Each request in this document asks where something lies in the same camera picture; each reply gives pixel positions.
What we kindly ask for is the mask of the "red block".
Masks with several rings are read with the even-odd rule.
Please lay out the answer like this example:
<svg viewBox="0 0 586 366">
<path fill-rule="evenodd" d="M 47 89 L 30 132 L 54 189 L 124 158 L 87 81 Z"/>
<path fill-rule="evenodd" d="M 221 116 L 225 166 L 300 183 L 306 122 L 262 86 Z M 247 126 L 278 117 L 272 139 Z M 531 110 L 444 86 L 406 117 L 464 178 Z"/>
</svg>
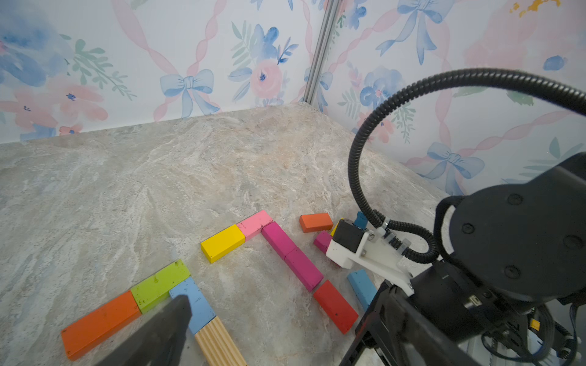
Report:
<svg viewBox="0 0 586 366">
<path fill-rule="evenodd" d="M 313 297 L 343 335 L 358 320 L 358 313 L 329 280 L 314 292 Z"/>
</svg>

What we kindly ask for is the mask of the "yellow block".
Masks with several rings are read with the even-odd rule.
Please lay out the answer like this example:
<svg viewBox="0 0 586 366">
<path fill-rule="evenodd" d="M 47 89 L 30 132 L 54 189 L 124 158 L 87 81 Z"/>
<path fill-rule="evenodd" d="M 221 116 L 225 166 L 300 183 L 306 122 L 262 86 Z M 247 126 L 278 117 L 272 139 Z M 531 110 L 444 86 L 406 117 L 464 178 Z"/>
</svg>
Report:
<svg viewBox="0 0 586 366">
<path fill-rule="evenodd" d="M 246 237 L 237 225 L 211 236 L 201 243 L 201 249 L 210 263 L 215 263 L 227 253 L 246 242 Z"/>
<path fill-rule="evenodd" d="M 340 219 L 339 219 L 339 220 L 338 220 L 338 221 L 337 221 L 337 222 L 336 222 L 336 223 L 333 225 L 333 227 L 332 227 L 332 229 L 331 229 L 331 231 L 330 231 L 330 235 L 331 235 L 331 237 L 332 237 L 332 238 L 334 237 L 334 235 L 335 235 L 335 233 L 336 233 L 336 230 L 337 230 L 337 227 L 338 227 L 339 223 L 340 223 L 341 221 L 343 221 L 343 220 L 344 220 L 343 218 L 340 218 Z"/>
</svg>

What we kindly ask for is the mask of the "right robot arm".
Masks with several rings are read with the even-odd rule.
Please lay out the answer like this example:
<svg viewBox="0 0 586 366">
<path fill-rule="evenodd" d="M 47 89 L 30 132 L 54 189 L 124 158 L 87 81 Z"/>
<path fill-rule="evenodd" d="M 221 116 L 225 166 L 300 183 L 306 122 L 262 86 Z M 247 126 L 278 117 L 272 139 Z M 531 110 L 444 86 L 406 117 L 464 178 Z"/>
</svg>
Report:
<svg viewBox="0 0 586 366">
<path fill-rule="evenodd" d="M 575 319 L 585 303 L 584 153 L 525 184 L 444 198 L 436 240 L 449 209 L 453 252 L 414 278 L 412 295 L 383 283 L 342 363 L 373 349 L 386 365 L 408 365 L 412 346 L 426 365 L 471 365 L 460 344 L 479 336 L 494 356 L 505 346 L 514 362 L 541 365 L 555 353 L 572 364 L 577 332 L 547 304 L 569 305 Z"/>
</svg>

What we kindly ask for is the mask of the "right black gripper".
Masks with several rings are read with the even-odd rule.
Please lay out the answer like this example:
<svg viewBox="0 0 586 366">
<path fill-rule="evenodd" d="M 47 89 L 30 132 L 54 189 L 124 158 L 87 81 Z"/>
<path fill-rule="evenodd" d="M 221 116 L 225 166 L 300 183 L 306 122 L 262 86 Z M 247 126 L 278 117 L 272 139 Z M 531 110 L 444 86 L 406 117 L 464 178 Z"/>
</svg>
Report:
<svg viewBox="0 0 586 366">
<path fill-rule="evenodd" d="M 361 319 L 341 363 L 355 365 L 366 349 L 385 365 L 409 365 L 413 346 L 426 365 L 474 365 L 459 343 L 485 332 L 502 331 L 526 313 L 526 303 L 498 294 L 469 273 L 436 262 L 412 279 L 408 296 L 383 282 Z"/>
</svg>

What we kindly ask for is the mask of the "light blue block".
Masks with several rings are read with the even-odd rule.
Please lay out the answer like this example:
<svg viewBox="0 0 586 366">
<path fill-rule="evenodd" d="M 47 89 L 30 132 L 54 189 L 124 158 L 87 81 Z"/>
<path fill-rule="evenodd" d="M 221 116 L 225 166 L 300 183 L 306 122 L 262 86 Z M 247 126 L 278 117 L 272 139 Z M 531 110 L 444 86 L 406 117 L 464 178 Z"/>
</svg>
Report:
<svg viewBox="0 0 586 366">
<path fill-rule="evenodd" d="M 192 318 L 189 321 L 189 331 L 193 335 L 197 334 L 216 317 L 215 311 L 192 277 L 187 278 L 172 288 L 169 291 L 169 295 L 172 299 L 180 295 L 188 297 L 192 311 Z"/>
</svg>

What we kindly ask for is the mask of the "green block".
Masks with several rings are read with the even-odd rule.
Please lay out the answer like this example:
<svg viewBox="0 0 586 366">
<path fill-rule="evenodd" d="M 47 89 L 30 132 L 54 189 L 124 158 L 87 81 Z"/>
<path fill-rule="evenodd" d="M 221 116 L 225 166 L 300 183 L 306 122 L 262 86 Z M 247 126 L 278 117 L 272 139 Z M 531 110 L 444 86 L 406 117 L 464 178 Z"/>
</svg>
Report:
<svg viewBox="0 0 586 366">
<path fill-rule="evenodd" d="M 170 296 L 169 292 L 191 275 L 183 260 L 178 259 L 131 288 L 131 294 L 142 314 L 154 309 Z"/>
</svg>

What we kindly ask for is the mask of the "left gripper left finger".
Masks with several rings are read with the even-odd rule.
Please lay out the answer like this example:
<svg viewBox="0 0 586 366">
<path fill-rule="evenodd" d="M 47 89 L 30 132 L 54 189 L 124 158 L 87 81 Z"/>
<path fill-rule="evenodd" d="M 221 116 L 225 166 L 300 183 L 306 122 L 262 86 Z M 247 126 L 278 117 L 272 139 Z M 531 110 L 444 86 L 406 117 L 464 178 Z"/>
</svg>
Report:
<svg viewBox="0 0 586 366">
<path fill-rule="evenodd" d="M 177 365 L 187 339 L 192 310 L 180 295 L 124 341 L 100 365 Z"/>
</svg>

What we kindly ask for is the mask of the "pink block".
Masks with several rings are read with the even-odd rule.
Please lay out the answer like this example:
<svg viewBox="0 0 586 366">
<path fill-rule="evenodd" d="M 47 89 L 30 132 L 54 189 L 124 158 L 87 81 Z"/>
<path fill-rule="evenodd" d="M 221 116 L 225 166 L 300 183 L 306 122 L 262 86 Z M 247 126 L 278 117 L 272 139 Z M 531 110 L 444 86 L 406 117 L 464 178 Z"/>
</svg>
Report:
<svg viewBox="0 0 586 366">
<path fill-rule="evenodd" d="M 245 240 L 253 239 L 262 232 L 262 229 L 273 222 L 273 218 L 265 210 L 246 218 L 237 224 L 238 229 L 245 236 Z"/>
</svg>

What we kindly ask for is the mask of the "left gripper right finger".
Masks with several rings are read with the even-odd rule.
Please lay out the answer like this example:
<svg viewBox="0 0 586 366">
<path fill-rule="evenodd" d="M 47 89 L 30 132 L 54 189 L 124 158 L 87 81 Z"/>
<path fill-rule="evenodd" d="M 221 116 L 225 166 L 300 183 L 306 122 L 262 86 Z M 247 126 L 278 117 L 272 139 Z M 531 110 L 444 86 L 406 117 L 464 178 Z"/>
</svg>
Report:
<svg viewBox="0 0 586 366">
<path fill-rule="evenodd" d="M 476 365 L 470 356 L 421 315 L 404 297 L 392 294 L 385 304 L 390 357 L 395 365 L 409 365 L 406 344 L 426 365 Z"/>
</svg>

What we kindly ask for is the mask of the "magenta block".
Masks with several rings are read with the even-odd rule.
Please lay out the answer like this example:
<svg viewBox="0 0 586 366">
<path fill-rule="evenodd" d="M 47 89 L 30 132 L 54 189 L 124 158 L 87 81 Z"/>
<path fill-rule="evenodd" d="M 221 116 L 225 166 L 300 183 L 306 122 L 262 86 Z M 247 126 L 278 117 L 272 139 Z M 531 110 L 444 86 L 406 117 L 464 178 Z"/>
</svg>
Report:
<svg viewBox="0 0 586 366">
<path fill-rule="evenodd" d="M 324 279 L 321 271 L 299 248 L 285 256 L 285 263 L 309 292 L 314 291 Z"/>
<path fill-rule="evenodd" d="M 271 222 L 271 224 L 266 225 L 262 228 L 261 233 L 282 260 L 285 260 L 289 253 L 298 248 L 294 241 L 276 222 Z"/>
<path fill-rule="evenodd" d="M 314 240 L 314 245 L 323 253 L 326 254 L 331 244 L 332 236 L 327 231 L 320 232 Z"/>
</svg>

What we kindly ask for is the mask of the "orange block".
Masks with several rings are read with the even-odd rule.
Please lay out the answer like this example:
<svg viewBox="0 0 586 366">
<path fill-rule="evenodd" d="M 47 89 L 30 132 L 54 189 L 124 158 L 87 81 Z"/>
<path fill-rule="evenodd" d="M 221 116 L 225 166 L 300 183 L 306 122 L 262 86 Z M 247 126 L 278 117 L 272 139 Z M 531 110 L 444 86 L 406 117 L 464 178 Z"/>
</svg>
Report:
<svg viewBox="0 0 586 366">
<path fill-rule="evenodd" d="M 67 358 L 76 361 L 141 315 L 130 291 L 61 331 Z"/>
<path fill-rule="evenodd" d="M 301 215 L 299 218 L 304 233 L 314 233 L 319 231 L 331 230 L 334 223 L 328 213 L 313 213 Z"/>
</svg>

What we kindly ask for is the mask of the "tan block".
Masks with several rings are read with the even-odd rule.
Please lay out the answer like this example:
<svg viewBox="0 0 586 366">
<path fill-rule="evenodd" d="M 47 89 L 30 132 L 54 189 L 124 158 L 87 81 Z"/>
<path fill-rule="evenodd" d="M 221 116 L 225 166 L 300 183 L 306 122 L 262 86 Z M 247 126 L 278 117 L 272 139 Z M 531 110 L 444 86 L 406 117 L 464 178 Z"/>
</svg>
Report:
<svg viewBox="0 0 586 366">
<path fill-rule="evenodd" d="M 241 351 L 219 317 L 215 317 L 195 334 L 195 340 L 210 366 L 246 366 Z"/>
</svg>

